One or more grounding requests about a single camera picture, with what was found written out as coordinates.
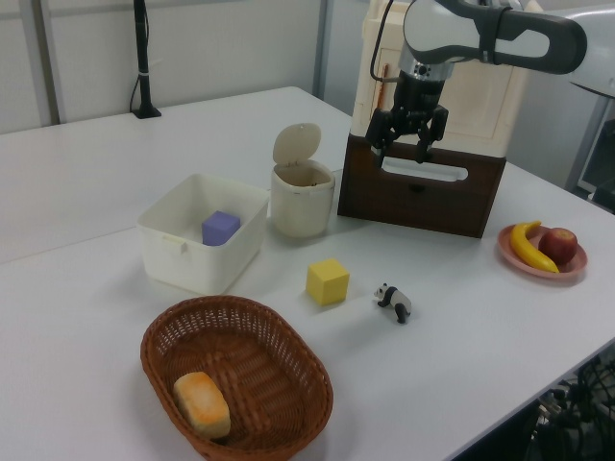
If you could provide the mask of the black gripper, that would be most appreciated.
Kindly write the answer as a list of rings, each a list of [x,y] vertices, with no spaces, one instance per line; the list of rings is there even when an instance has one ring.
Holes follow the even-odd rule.
[[[453,68],[450,62],[412,61],[400,71],[392,111],[375,109],[365,134],[377,168],[382,167],[389,146],[399,137],[397,133],[417,133],[415,161],[428,159],[432,143],[444,136],[449,112],[439,100]]]

